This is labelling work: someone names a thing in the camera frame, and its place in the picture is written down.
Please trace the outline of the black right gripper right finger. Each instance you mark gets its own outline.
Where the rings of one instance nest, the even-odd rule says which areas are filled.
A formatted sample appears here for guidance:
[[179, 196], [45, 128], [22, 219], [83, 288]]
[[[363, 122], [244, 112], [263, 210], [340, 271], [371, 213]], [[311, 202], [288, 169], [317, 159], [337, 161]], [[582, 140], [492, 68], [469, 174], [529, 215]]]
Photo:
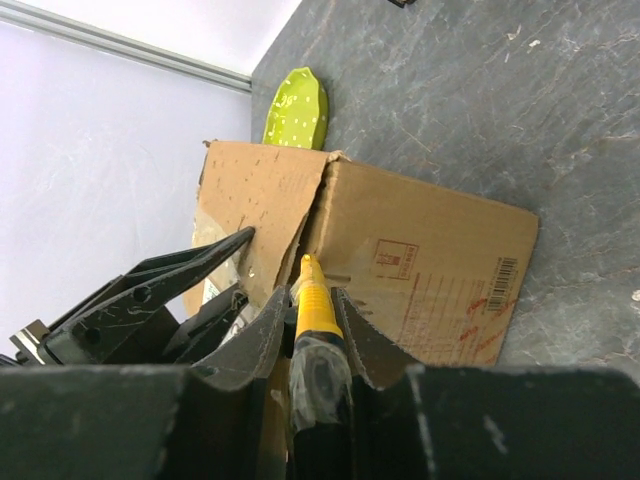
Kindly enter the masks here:
[[597, 367], [428, 366], [331, 292], [357, 479], [635, 479], [639, 388]]

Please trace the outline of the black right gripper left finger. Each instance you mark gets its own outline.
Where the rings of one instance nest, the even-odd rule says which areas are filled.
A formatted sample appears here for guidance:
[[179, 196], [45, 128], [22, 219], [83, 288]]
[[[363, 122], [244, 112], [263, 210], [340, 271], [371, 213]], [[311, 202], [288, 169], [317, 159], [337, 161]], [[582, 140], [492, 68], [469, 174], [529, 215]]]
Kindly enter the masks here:
[[192, 367], [5, 367], [5, 479], [282, 479], [289, 291]]

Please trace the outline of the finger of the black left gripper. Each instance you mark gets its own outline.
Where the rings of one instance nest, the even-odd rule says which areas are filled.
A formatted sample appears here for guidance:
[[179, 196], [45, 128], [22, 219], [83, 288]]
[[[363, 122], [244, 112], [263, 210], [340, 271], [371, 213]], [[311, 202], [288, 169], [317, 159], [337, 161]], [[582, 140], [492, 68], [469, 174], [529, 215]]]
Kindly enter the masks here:
[[246, 227], [210, 245], [146, 259], [129, 272], [107, 282], [50, 327], [58, 327], [75, 313], [120, 299], [138, 300], [147, 305], [156, 303], [166, 307], [169, 301], [203, 281], [248, 244], [254, 234], [253, 227]]
[[170, 364], [194, 364], [202, 360], [222, 344], [247, 304], [242, 287], [233, 284], [178, 327], [162, 353], [162, 360]]

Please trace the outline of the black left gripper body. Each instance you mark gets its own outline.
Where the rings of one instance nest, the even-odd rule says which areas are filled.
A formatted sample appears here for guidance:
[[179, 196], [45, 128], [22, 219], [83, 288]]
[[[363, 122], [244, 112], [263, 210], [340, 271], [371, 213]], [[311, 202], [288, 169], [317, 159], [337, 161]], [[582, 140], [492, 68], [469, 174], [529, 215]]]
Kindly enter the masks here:
[[165, 306], [120, 299], [75, 313], [56, 328], [36, 320], [10, 341], [24, 366], [154, 364], [177, 329]]

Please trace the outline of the brown cardboard express box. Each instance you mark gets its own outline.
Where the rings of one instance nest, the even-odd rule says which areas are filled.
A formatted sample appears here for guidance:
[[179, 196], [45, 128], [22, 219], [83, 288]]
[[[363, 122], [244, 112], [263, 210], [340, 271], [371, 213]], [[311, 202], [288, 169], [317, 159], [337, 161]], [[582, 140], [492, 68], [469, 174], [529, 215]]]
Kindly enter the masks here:
[[327, 282], [429, 365], [489, 366], [499, 356], [538, 236], [523, 209], [359, 163], [344, 153], [214, 141], [192, 242], [245, 227], [240, 253], [188, 290], [195, 313], [232, 284], [252, 320], [314, 255]]

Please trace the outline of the yellow utility knife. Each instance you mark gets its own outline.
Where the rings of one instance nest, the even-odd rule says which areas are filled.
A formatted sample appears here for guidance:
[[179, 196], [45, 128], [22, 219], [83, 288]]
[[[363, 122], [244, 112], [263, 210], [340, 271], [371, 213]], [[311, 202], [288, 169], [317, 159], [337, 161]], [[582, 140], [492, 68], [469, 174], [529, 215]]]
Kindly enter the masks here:
[[291, 296], [297, 307], [289, 367], [294, 477], [348, 479], [352, 375], [330, 289], [313, 255], [302, 256]]

